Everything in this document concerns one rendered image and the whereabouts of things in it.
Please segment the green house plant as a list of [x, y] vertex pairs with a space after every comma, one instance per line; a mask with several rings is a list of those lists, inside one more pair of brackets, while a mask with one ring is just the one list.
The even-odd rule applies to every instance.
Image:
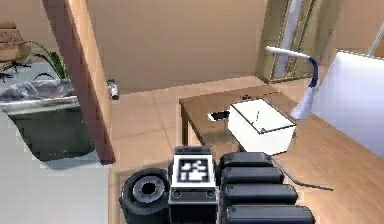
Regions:
[[43, 59], [45, 62], [49, 64], [49, 66], [56, 73], [59, 79], [69, 78], [69, 72], [67, 71], [64, 62], [61, 60], [61, 58], [55, 51], [49, 51], [43, 45], [35, 41], [25, 41], [25, 44], [34, 44], [42, 50], [42, 53], [36, 53], [31, 51], [25, 58], [24, 60], [25, 63], [30, 62], [34, 57]]

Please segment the white and blue desk lamp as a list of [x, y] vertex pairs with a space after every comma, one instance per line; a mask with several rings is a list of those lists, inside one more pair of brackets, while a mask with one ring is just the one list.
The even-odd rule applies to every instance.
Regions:
[[319, 78], [318, 62], [313, 57], [300, 52], [295, 52], [295, 51], [278, 48], [278, 47], [272, 47], [272, 46], [266, 46], [265, 49], [274, 54], [282, 54], [282, 55], [306, 59], [312, 65], [313, 75], [312, 75], [311, 82], [309, 83], [308, 88], [305, 90], [303, 98], [299, 101], [299, 103], [296, 105], [296, 107], [292, 110], [290, 114], [290, 116], [296, 120], [307, 119], [312, 112], [316, 86]]

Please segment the white open box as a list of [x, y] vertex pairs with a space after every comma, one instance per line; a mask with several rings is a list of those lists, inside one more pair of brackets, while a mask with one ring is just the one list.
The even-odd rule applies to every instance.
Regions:
[[231, 104], [227, 127], [246, 152], [275, 155], [288, 150], [296, 123], [259, 98]]

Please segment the olive framed window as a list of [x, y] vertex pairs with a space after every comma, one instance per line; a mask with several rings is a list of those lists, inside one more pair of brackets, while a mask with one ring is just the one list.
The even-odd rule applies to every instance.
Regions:
[[321, 61], [345, 0], [267, 0], [255, 75], [266, 83], [310, 78], [306, 59], [272, 54], [267, 46], [301, 52]]

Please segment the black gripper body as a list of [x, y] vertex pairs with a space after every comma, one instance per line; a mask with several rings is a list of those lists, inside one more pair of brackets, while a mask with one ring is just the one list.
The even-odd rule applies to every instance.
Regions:
[[169, 224], [169, 189], [164, 169], [147, 168], [127, 178], [119, 197], [126, 224]]

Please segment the large white panel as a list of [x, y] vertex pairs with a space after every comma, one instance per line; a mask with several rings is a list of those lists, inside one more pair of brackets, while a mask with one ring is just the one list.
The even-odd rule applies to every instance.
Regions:
[[384, 159], [384, 59], [338, 52], [312, 112]]

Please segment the brown wooden door frame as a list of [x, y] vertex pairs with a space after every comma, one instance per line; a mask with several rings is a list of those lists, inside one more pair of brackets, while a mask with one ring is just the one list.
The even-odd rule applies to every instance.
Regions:
[[115, 162], [111, 99], [87, 0], [42, 0], [102, 165]]

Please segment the brown wooden table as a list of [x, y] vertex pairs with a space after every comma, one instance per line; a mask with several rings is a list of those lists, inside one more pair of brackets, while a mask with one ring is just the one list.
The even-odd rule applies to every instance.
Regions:
[[[210, 122], [209, 112], [227, 110], [245, 97], [263, 97], [285, 114], [296, 102], [269, 85], [202, 94], [189, 89], [179, 98], [182, 142], [191, 126], [219, 158], [238, 149], [225, 121]], [[312, 115], [297, 123], [288, 151], [276, 157], [288, 172], [311, 188], [298, 187], [298, 203], [309, 207], [317, 224], [384, 224], [384, 160]]]

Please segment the brown wooden shelf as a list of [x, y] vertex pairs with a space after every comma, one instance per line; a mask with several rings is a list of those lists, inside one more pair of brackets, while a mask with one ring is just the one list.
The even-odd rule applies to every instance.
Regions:
[[31, 47], [26, 44], [13, 21], [0, 20], [0, 63], [26, 58]]

